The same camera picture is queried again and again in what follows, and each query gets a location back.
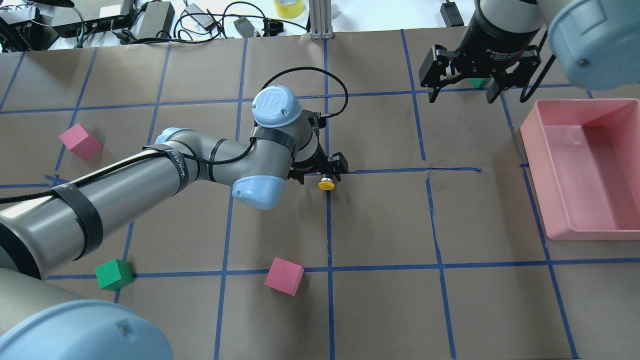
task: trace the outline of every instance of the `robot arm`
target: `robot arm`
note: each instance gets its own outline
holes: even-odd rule
[[[324,154],[317,113],[303,110],[288,88],[264,89],[252,110],[257,126],[249,145],[169,128],[143,152],[53,188],[56,196],[0,211],[0,268],[44,279],[196,180],[229,185],[236,200],[271,209],[288,178],[303,182],[320,172],[339,180],[348,172],[341,153]]]
[[[420,85],[430,102],[465,78],[493,78],[488,102],[512,86],[526,87],[541,61],[530,43],[544,23],[554,53],[547,70],[557,56],[569,81],[588,90],[640,83],[639,17],[637,1],[480,0],[457,50],[429,50]]]

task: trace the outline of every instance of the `cube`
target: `cube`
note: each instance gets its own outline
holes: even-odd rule
[[[102,290],[116,291],[133,282],[129,264],[119,259],[113,259],[95,268],[95,276]]]
[[[467,79],[471,85],[473,85],[476,88],[481,88],[483,86],[485,86],[489,81],[491,81],[491,78],[469,78]]]
[[[304,272],[305,269],[298,264],[275,258],[264,284],[274,290],[295,296]]]
[[[59,137],[69,151],[85,161],[102,148],[100,142],[80,124],[73,125]]]

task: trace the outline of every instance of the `pink plastic container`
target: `pink plastic container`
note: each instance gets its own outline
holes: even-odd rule
[[[550,239],[640,240],[640,101],[538,100],[521,130]]]

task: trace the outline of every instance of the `light blue cap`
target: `light blue cap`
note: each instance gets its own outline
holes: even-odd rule
[[[0,359],[171,360],[154,324],[124,306],[77,300],[31,315],[0,337]]]
[[[269,86],[253,99],[255,121],[262,127],[283,127],[302,114],[302,105],[286,86]]]
[[[277,176],[248,176],[234,182],[231,187],[231,195],[243,204],[261,210],[269,210],[278,204],[284,187],[284,179]]]
[[[171,136],[173,136],[173,134],[177,133],[178,131],[182,131],[182,130],[189,130],[189,131],[193,131],[191,129],[183,129],[181,127],[167,127],[166,129],[162,130],[162,133],[160,133],[160,135],[158,135],[158,137],[156,138],[156,142],[154,144],[159,144],[159,143],[164,143],[167,140],[169,140],[169,138]]]
[[[569,82],[588,90],[640,83],[640,1],[574,0],[549,26]]]

